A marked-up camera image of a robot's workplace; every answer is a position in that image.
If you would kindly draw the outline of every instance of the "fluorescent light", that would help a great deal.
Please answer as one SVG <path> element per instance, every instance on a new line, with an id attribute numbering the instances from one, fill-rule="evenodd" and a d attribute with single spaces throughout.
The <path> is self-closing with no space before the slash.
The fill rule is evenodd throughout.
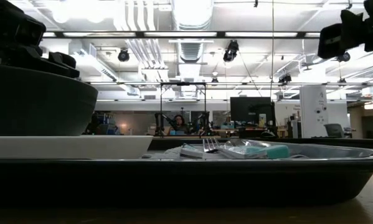
<path id="1" fill-rule="evenodd" d="M 305 37 L 320 37 L 321 33 L 315 32 L 315 33 L 306 33 Z"/>
<path id="2" fill-rule="evenodd" d="M 91 82 L 91 85 L 117 85 L 116 82 Z"/>
<path id="3" fill-rule="evenodd" d="M 141 99 L 120 99 L 117 101 L 142 101 Z"/>
<path id="4" fill-rule="evenodd" d="M 317 59 L 313 60 L 312 63 L 319 63 L 322 60 L 323 60 L 322 58 L 318 57 Z"/>
<path id="5" fill-rule="evenodd" d="M 373 104 L 365 105 L 365 110 L 373 110 Z"/>
<path id="6" fill-rule="evenodd" d="M 54 32 L 45 32 L 43 37 L 56 37 L 56 34 Z"/>
<path id="7" fill-rule="evenodd" d="M 145 32 L 145 37 L 215 37 L 216 32 L 190 32 L 190 31 L 177 31 L 177 32 Z"/>
<path id="8" fill-rule="evenodd" d="M 65 37 L 135 37 L 134 32 L 64 32 Z"/>
<path id="9" fill-rule="evenodd" d="M 170 44 L 187 43 L 187 44 L 213 44 L 213 40 L 168 40 Z"/>
<path id="10" fill-rule="evenodd" d="M 125 85 L 160 85 L 159 82 L 124 82 Z"/>
<path id="11" fill-rule="evenodd" d="M 226 32 L 226 37 L 296 37 L 297 32 Z"/>
<path id="12" fill-rule="evenodd" d="M 241 85 L 243 83 L 230 83 L 230 82 L 218 82 L 218 83 L 207 83 L 207 85 Z"/>

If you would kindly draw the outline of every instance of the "ceiling pipe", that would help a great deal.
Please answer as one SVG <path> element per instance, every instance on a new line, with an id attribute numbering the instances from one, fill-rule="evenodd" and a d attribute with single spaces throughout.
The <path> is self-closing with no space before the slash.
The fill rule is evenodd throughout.
<path id="1" fill-rule="evenodd" d="M 128 26 L 130 27 L 131 30 L 138 30 L 135 26 L 134 22 L 134 9 L 135 9 L 135 4 L 133 0 L 128 0 Z M 145 47 L 143 46 L 143 42 L 141 39 L 137 40 L 131 40 L 131 42 L 135 43 L 135 48 L 140 52 L 141 58 L 143 61 L 147 62 L 149 67 L 153 68 L 153 62 L 149 60 L 149 54 Z"/>
<path id="2" fill-rule="evenodd" d="M 148 8 L 148 18 L 147 18 L 148 28 L 150 31 L 155 31 L 156 28 L 154 26 L 153 0 L 147 0 L 146 5 Z M 166 65 L 164 64 L 163 56 L 161 55 L 161 49 L 159 46 L 158 39 L 153 39 L 151 40 L 151 42 L 152 42 L 153 51 L 156 52 L 158 63 L 160 64 L 161 68 L 166 68 Z"/>
<path id="3" fill-rule="evenodd" d="M 147 28 L 144 24 L 144 3 L 143 3 L 143 0 L 137 0 L 137 1 L 138 1 L 138 26 L 142 31 L 146 31 Z M 157 52 L 153 47 L 153 43 L 151 39 L 146 39 L 145 42 L 148 48 L 150 49 L 151 55 L 149 54 L 148 56 L 150 57 L 151 61 L 154 61 L 154 67 L 160 68 L 161 64 L 159 62 Z"/>
<path id="4" fill-rule="evenodd" d="M 118 0 L 118 5 L 119 5 L 119 8 L 120 8 L 119 17 L 114 20 L 114 22 L 113 22 L 114 26 L 116 27 L 117 30 L 129 31 L 130 29 L 128 28 L 128 25 L 126 24 L 126 19 L 125 19 L 125 15 L 126 15 L 125 14 L 125 11 L 126 11 L 125 10 L 125 0 Z M 138 61 L 140 63 L 142 63 L 145 68 L 147 68 L 148 64 L 146 62 L 144 62 L 143 59 L 141 58 L 140 52 L 137 50 L 137 47 L 135 46 L 135 43 L 131 42 L 129 39 L 126 39 L 125 43 L 127 44 L 128 48 L 130 48 L 132 50 L 136 59 L 138 59 Z"/>
<path id="5" fill-rule="evenodd" d="M 146 26 L 144 24 L 144 4 L 143 4 L 143 0 L 137 0 L 137 3 L 138 3 L 138 20 L 137 20 L 138 21 L 138 26 L 139 26 L 139 29 L 141 31 L 146 31 Z M 153 67 L 158 68 L 159 66 L 157 66 L 158 60 L 157 60 L 156 52 L 154 51 L 153 46 L 151 45 L 150 39 L 145 40 L 145 42 L 146 42 L 146 45 L 149 47 L 149 49 L 151 51 L 151 55 L 149 53 L 147 53 L 147 58 L 149 59 L 149 62 L 150 62 L 149 64 L 153 64 L 152 61 L 155 61 Z"/>

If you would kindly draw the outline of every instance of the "cable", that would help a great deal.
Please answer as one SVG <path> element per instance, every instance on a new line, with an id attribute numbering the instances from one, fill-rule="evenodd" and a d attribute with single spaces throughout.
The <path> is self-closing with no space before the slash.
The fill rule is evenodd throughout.
<path id="1" fill-rule="evenodd" d="M 255 84 L 255 82 L 254 82 L 254 80 L 253 80 L 253 77 L 251 77 L 250 72 L 248 71 L 248 68 L 247 68 L 247 66 L 246 66 L 246 63 L 244 63 L 244 59 L 243 59 L 243 55 L 242 55 L 242 53 L 240 53 L 240 51 L 239 51 L 238 53 L 240 54 L 240 57 L 242 58 L 242 62 L 243 62 L 243 64 L 244 64 L 244 67 L 246 68 L 246 71 L 247 71 L 249 77 L 251 78 L 251 82 L 253 82 L 253 84 L 254 84 L 254 86 L 255 86 L 255 89 L 258 91 L 258 93 L 259 93 L 260 96 L 262 97 L 260 90 L 258 89 L 257 85 Z"/>
<path id="2" fill-rule="evenodd" d="M 340 73 L 340 80 L 341 80 L 341 62 L 338 62 L 338 70 L 339 70 L 339 73 Z"/>
<path id="3" fill-rule="evenodd" d="M 273 58 L 275 56 L 275 0 L 272 0 L 272 68 L 271 68 L 271 87 L 269 97 L 272 98 L 272 83 L 273 83 Z"/>

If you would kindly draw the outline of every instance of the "computer monitor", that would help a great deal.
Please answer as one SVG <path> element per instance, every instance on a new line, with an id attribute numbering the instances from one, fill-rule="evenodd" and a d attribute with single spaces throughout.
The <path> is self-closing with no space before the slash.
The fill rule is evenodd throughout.
<path id="1" fill-rule="evenodd" d="M 270 97 L 230 98 L 230 118 L 232 121 L 258 124 L 260 114 L 266 115 L 266 126 L 269 126 L 269 121 L 272 121 L 273 117 Z"/>

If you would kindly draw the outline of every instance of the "table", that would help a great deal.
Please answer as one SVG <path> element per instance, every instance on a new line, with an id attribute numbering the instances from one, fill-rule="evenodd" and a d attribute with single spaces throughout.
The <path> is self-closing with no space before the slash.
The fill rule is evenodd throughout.
<path id="1" fill-rule="evenodd" d="M 173 135 L 173 136 L 155 136 L 153 139 L 207 139 L 207 138 L 221 138 L 221 136 L 190 136 L 190 135 Z"/>
<path id="2" fill-rule="evenodd" d="M 373 224 L 373 176 L 354 200 L 327 207 L 0 210 L 0 223 Z"/>

